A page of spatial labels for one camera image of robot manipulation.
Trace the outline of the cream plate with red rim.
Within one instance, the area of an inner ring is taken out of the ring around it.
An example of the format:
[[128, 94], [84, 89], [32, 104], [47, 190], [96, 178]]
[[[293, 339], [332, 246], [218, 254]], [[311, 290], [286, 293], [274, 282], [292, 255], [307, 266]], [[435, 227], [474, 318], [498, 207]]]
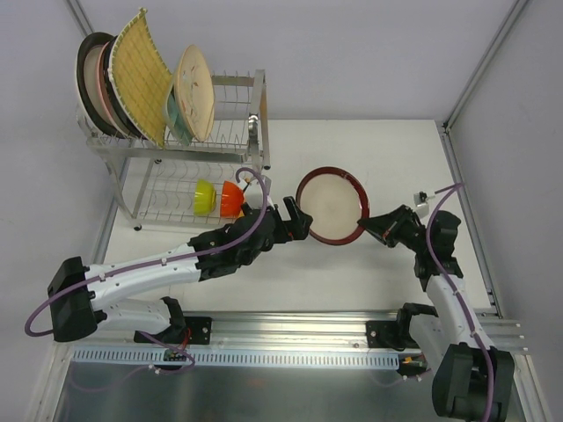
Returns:
[[296, 190], [296, 202], [313, 223], [310, 234], [322, 244], [351, 244], [363, 233], [359, 221], [369, 217], [369, 197], [350, 172], [318, 167], [307, 173]]

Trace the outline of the teal square plate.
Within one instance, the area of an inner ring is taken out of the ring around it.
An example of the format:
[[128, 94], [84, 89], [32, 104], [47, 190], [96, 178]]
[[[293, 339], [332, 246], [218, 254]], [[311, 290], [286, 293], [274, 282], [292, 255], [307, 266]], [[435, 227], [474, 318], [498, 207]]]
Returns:
[[163, 114], [171, 136], [182, 145], [189, 146], [194, 137], [180, 115], [173, 87], [166, 98]]

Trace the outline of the beige oval floral plate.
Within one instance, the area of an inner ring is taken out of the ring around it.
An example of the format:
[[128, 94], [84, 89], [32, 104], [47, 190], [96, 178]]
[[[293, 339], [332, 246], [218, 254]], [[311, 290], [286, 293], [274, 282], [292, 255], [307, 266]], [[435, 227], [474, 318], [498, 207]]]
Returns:
[[172, 78], [173, 96], [181, 127], [191, 142], [205, 142], [215, 122], [215, 91], [202, 51], [186, 48]]

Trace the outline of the yellow woven bamboo mat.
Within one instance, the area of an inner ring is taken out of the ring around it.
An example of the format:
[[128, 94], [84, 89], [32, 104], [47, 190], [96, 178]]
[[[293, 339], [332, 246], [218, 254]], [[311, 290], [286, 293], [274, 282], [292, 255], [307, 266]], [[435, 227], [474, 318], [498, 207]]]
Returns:
[[143, 138], [165, 146], [165, 104], [172, 73], [158, 52], [141, 8], [117, 35], [108, 77], [121, 109]]

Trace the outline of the cream plate dark patterned rim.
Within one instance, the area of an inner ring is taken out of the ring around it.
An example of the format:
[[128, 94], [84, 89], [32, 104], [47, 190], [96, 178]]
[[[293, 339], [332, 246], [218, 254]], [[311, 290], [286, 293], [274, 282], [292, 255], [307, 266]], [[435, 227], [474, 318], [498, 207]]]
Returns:
[[122, 123], [122, 125], [124, 126], [124, 128], [127, 129], [128, 132], [128, 137], [134, 138], [134, 139], [143, 139], [144, 136], [142, 135], [142, 133], [137, 129], [137, 127], [135, 126], [135, 124], [129, 119], [129, 117], [127, 116], [127, 114], [125, 113], [125, 111], [123, 110], [123, 108], [121, 107], [121, 104], [118, 100], [118, 97], [116, 96], [116, 92], [115, 89], [113, 88], [113, 85], [110, 81], [109, 78], [109, 64], [110, 64], [110, 55], [111, 55], [111, 50], [113, 47], [114, 42], [116, 41], [117, 37], [113, 37], [108, 45], [105, 48], [104, 53], [102, 54], [102, 60], [103, 60], [103, 75], [104, 75], [104, 81], [105, 81], [105, 85], [106, 85], [106, 91], [109, 97], [109, 101], [112, 105], [113, 110], [115, 111], [117, 118], [119, 120], [119, 122]]

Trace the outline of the pink and cream floral plate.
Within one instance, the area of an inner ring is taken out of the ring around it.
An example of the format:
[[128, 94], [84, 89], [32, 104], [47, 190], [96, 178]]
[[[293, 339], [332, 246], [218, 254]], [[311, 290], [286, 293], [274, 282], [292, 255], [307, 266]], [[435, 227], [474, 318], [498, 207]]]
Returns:
[[97, 62], [97, 67], [98, 67], [97, 77], [98, 77], [99, 96], [101, 98], [101, 104], [102, 104], [102, 107], [104, 109], [104, 114], [106, 116], [107, 122], [111, 123], [112, 126], [118, 131], [118, 133], [123, 138], [128, 138], [128, 131], [124, 127], [123, 123], [120, 121], [117, 114], [115, 113], [115, 110], [113, 109], [113, 106], [111, 104], [111, 101], [109, 99], [109, 96], [108, 96], [108, 93], [107, 93], [107, 90], [106, 90], [106, 84], [105, 84], [105, 79], [104, 79], [104, 75], [103, 75], [103, 55], [106, 51], [107, 46], [108, 46], [108, 42], [101, 48], [100, 53], [99, 53], [99, 57], [98, 57], [98, 62]]

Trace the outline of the cream plate with metallic rim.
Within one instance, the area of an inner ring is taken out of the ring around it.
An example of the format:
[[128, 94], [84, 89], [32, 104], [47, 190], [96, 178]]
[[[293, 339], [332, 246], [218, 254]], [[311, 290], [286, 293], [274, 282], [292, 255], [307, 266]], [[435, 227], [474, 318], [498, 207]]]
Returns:
[[101, 49], [112, 38], [108, 33], [96, 32], [83, 39], [77, 53], [75, 79], [79, 105], [84, 115], [102, 134], [122, 138], [122, 134], [105, 115], [97, 82]]

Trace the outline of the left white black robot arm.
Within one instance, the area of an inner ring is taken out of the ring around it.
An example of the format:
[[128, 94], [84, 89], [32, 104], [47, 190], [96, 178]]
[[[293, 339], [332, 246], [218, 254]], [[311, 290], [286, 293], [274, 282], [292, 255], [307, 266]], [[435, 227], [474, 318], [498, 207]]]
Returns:
[[233, 223], [203, 232], [169, 251], [114, 265], [85, 266], [80, 257], [64, 260], [48, 286], [51, 334], [60, 343], [96, 330], [132, 330], [135, 341], [148, 335], [165, 343], [182, 338], [186, 323], [179, 301], [165, 296], [136, 300], [151, 290], [232, 275], [277, 244], [304, 240], [313, 219], [292, 197], [284, 198], [289, 219], [276, 205], [242, 207]]

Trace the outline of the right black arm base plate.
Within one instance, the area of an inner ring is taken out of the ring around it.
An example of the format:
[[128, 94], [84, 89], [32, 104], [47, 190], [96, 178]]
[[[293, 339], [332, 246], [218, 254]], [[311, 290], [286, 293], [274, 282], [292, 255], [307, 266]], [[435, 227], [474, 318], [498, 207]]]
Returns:
[[398, 326], [391, 320], [369, 320], [365, 323], [368, 348], [399, 349]]

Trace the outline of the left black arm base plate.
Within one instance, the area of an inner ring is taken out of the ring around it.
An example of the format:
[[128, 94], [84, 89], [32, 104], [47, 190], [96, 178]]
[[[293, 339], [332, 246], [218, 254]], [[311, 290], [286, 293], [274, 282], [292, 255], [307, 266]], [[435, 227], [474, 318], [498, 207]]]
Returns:
[[155, 327], [143, 328], [143, 331], [156, 340], [173, 346], [205, 346], [210, 342], [212, 322], [209, 316], [176, 316], [165, 319]]

